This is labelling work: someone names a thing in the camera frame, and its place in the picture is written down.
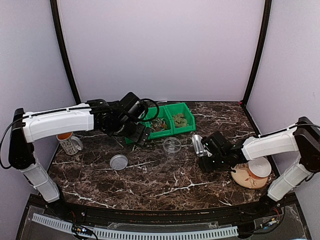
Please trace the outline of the clear plastic cup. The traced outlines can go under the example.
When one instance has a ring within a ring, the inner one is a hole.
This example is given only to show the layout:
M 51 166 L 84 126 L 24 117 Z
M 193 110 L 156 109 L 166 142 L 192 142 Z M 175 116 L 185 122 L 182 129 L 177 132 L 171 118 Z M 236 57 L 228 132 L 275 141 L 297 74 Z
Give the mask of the clear plastic cup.
M 168 137 L 164 140 L 163 144 L 164 154 L 167 158 L 174 158 L 177 156 L 182 148 L 181 141 L 176 137 Z

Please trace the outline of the metal scoop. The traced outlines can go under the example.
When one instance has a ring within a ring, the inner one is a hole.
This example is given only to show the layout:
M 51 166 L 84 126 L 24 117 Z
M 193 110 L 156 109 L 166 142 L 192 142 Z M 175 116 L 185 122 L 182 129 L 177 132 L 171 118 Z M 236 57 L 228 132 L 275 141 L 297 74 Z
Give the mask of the metal scoop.
M 194 151 L 198 157 L 204 157 L 208 154 L 202 144 L 202 139 L 203 138 L 199 134 L 193 134 L 191 138 Z

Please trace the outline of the green bin colourful candies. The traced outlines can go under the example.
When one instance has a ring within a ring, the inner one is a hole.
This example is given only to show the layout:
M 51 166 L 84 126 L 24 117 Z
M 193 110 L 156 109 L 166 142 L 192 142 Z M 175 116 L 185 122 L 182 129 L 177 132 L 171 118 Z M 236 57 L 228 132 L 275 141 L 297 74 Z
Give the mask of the green bin colourful candies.
M 128 137 L 125 137 L 124 140 L 125 140 L 125 143 L 126 143 L 127 145 L 129 145 L 129 144 L 135 144 L 135 143 L 137 142 L 136 139 L 130 139 L 130 138 L 128 138 Z

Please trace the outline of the green bin mixed candies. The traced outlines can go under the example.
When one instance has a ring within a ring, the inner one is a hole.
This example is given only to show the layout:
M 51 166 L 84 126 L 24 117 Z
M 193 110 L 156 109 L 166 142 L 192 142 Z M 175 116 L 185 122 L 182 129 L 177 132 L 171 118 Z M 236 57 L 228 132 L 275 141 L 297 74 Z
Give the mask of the green bin mixed candies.
M 165 106 L 159 107 L 159 113 L 155 119 L 141 123 L 151 129 L 149 135 L 150 140 L 168 137 L 174 134 L 173 123 Z

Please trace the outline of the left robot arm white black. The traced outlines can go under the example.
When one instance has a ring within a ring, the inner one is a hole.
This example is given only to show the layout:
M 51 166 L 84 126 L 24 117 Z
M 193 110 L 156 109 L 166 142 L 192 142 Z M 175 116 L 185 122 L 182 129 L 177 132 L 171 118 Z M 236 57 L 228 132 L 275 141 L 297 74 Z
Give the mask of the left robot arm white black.
M 140 99 L 129 92 L 121 100 L 113 102 L 94 99 L 38 112 L 25 112 L 23 108 L 18 108 L 12 123 L 4 131 L 10 134 L 7 168 L 19 170 L 51 204 L 51 210 L 58 217 L 67 218 L 71 208 L 62 200 L 58 186 L 39 163 L 33 143 L 70 132 L 101 131 L 110 137 L 126 137 L 142 146 L 152 131 L 144 123 L 156 119 L 160 113 L 160 107 L 156 104 L 154 116 L 147 119 L 148 103 L 156 104 L 152 99 Z

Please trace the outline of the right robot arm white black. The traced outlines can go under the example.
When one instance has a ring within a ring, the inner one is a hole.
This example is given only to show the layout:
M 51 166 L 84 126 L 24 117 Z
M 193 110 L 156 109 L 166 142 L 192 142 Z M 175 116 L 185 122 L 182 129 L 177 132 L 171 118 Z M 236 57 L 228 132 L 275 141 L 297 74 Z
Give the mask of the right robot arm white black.
M 204 172 L 235 172 L 240 164 L 255 164 L 267 156 L 286 152 L 299 153 L 294 163 L 271 183 L 262 201 L 255 205 L 255 213 L 260 217 L 266 217 L 274 210 L 275 202 L 320 171 L 320 127 L 305 116 L 285 129 L 236 143 L 216 131 L 208 137 L 193 135 L 192 144 Z

